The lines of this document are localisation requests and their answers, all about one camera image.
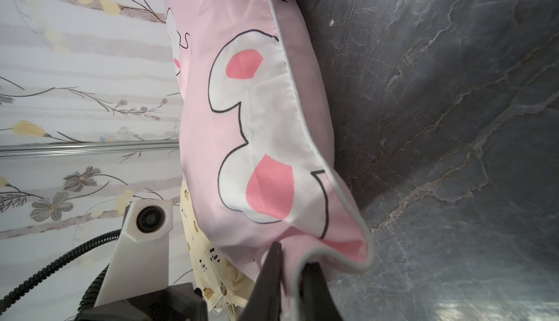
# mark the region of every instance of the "small animal print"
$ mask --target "small animal print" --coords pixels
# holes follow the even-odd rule
[[[204,288],[204,296],[209,300],[213,296],[213,290],[211,288]]]
[[[217,258],[217,255],[213,254],[213,251],[215,251],[215,248],[210,249],[210,261],[214,261],[217,260],[217,262],[219,262],[219,259]]]

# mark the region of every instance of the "pink pillow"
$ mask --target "pink pillow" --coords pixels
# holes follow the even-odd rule
[[[198,226],[251,278],[280,241],[291,303],[307,261],[369,269],[370,231],[332,168],[328,102],[295,0],[165,2]]]

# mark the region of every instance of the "marble veining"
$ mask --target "marble veining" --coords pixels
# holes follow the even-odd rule
[[[297,0],[377,246],[346,320],[559,319],[558,0]]]

